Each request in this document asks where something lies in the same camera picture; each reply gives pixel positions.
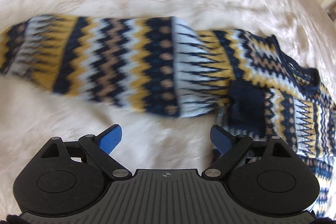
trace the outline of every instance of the circular pad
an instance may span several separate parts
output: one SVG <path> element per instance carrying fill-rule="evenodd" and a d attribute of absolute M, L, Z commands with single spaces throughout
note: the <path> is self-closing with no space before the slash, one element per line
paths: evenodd
<path fill-rule="evenodd" d="M 76 177 L 66 171 L 51 171 L 37 180 L 37 186 L 47 193 L 62 193 L 72 188 Z"/>
<path fill-rule="evenodd" d="M 283 171 L 271 170 L 258 175 L 259 186 L 269 192 L 284 193 L 295 187 L 295 178 Z"/>

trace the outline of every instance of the ribbed gray plate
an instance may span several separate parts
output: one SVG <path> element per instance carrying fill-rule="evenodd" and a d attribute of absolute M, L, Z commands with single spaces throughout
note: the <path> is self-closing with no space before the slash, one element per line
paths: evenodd
<path fill-rule="evenodd" d="M 270 218 L 234 202 L 218 181 L 204 180 L 194 169 L 138 170 L 115 181 L 106 195 L 84 212 L 67 217 L 23 213 L 31 224 L 308 224 L 308 213 Z"/>

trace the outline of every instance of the crosshair symbol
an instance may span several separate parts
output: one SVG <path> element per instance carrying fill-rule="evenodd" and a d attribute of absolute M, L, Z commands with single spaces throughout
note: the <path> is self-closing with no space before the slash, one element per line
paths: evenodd
<path fill-rule="evenodd" d="M 168 177 L 172 176 L 172 174 L 171 174 L 171 173 L 168 173 L 168 172 L 164 172 L 164 173 L 162 174 L 162 176 L 165 177 L 165 178 L 168 178 Z"/>

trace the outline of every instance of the white fabric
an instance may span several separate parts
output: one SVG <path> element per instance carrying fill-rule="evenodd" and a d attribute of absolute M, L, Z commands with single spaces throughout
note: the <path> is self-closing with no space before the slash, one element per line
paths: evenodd
<path fill-rule="evenodd" d="M 41 13 L 95 17 L 178 16 L 198 30 L 242 28 L 274 33 L 300 65 L 317 67 L 336 98 L 336 29 L 316 0 L 0 0 L 0 31 Z M 52 136 L 76 140 L 113 123 L 123 128 L 112 156 L 136 168 L 198 168 L 210 160 L 214 116 L 162 118 L 44 93 L 0 77 L 0 218 L 19 213 L 15 177 Z"/>

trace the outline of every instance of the sweater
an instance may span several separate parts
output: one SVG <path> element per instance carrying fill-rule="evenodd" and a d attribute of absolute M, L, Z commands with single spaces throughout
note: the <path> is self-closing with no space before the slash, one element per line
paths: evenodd
<path fill-rule="evenodd" d="M 320 182 L 323 216 L 335 149 L 335 104 L 315 68 L 276 37 L 194 31 L 175 17 L 39 15 L 1 35 L 0 73 L 54 93 L 173 117 L 227 108 L 227 129 L 279 136 Z"/>

